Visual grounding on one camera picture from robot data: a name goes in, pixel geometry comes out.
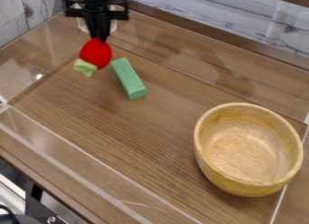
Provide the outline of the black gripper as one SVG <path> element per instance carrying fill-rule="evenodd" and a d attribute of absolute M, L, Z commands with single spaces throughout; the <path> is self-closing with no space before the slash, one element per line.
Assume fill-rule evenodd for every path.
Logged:
<path fill-rule="evenodd" d="M 102 42 L 106 42 L 110 36 L 110 19 L 130 19 L 129 0 L 63 0 L 63 5 L 66 16 L 84 16 L 90 35 L 92 38 L 99 36 Z"/>

